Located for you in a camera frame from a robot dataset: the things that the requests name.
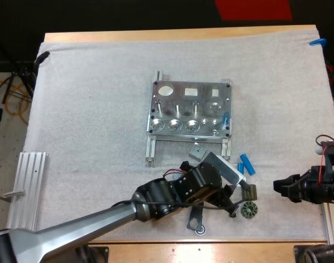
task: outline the metal plate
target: metal plate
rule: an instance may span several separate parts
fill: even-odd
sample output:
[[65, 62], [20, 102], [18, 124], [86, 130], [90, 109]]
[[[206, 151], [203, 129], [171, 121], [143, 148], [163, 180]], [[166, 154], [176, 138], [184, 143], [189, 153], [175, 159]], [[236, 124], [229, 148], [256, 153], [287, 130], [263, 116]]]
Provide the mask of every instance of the metal plate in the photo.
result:
[[36, 229], [46, 158], [45, 152], [20, 153], [14, 191], [23, 189], [25, 195], [11, 198], [7, 228]]
[[148, 132], [157, 140], [218, 142], [231, 136], [232, 83], [155, 81]]
[[190, 150], [189, 156], [201, 162], [206, 154], [207, 148], [195, 142], [193, 148]]

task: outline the blue cylinder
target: blue cylinder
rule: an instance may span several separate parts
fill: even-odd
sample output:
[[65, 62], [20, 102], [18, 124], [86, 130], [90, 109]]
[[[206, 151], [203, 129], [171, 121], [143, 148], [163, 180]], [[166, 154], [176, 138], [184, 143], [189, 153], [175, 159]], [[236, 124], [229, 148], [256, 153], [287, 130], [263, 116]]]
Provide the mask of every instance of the blue cylinder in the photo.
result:
[[243, 163], [238, 163], [238, 171], [244, 174], [244, 164]]
[[249, 172], [249, 175], [254, 175], [256, 172], [246, 154], [240, 155], [240, 159], [243, 161], [243, 164], [246, 170]]

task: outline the circular hole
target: circular hole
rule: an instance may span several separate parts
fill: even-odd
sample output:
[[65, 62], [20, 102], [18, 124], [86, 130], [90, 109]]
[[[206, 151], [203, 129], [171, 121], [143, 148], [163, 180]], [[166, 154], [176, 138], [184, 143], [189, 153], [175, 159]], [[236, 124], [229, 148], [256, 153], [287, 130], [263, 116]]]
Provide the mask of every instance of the circular hole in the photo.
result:
[[210, 106], [211, 110], [213, 111], [219, 111], [221, 109], [221, 105], [219, 105], [216, 102], [213, 102], [212, 105]]
[[160, 121], [159, 119], [154, 119], [152, 121], [152, 129], [154, 131], [162, 130], [163, 127], [164, 127], [164, 123], [162, 121]]
[[199, 130], [200, 126], [199, 126], [199, 123], [197, 121], [194, 121], [194, 120], [191, 120], [191, 121], [188, 121], [187, 123], [187, 129], [189, 132], [197, 132]]
[[169, 96], [172, 93], [173, 93], [173, 89], [170, 86], [162, 86], [158, 90], [158, 94], [160, 94], [161, 96]]
[[174, 131], [177, 132], [182, 129], [182, 124], [179, 120], [173, 119], [172, 121], [169, 122], [168, 127], [172, 132]]

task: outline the metal block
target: metal block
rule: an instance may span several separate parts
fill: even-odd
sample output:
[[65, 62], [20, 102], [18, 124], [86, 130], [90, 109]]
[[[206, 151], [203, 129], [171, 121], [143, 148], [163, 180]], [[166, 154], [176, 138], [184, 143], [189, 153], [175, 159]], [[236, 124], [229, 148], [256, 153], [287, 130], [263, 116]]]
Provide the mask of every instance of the metal block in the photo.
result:
[[36, 230], [39, 195], [47, 154], [45, 152], [20, 153], [16, 171], [7, 228], [27, 228]]
[[211, 163], [219, 172], [219, 174], [232, 185], [237, 185], [245, 178], [238, 170], [236, 170], [230, 163], [228, 163], [221, 156], [210, 152], [203, 160], [205, 163]]
[[189, 153], [189, 156], [201, 162], [206, 154], [206, 151], [207, 151], [206, 147], [199, 145], [197, 142], [195, 142], [194, 146], [192, 147]]

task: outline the red wire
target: red wire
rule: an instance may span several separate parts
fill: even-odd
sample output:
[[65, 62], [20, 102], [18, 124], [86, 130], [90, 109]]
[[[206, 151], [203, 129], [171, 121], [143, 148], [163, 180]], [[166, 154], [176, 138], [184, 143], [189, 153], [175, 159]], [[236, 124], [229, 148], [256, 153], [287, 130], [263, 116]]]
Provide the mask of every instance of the red wire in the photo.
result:
[[325, 154], [325, 151], [327, 149], [327, 146], [325, 146], [324, 150], [323, 150], [323, 153], [321, 154], [321, 160], [320, 160], [320, 167], [319, 167], [319, 176], [318, 176], [318, 185], [320, 185], [321, 183], [321, 169], [323, 167], [323, 158], [324, 158], [324, 154]]
[[321, 154], [320, 167], [319, 167], [319, 176], [318, 176], [317, 185], [320, 185], [320, 183], [321, 183], [321, 170], [323, 168], [323, 158], [324, 158], [324, 154], [325, 154], [325, 151], [326, 151], [327, 147], [328, 146], [325, 146], [325, 148], [323, 150], [323, 153]]
[[165, 177], [166, 175], [169, 175], [169, 174], [174, 174], [176, 171], [179, 171], [180, 173], [183, 173], [183, 174], [186, 174], [187, 172], [182, 170], [182, 169], [179, 169], [179, 168], [172, 168], [172, 169], [168, 169], [164, 174], [163, 174], [163, 177]]

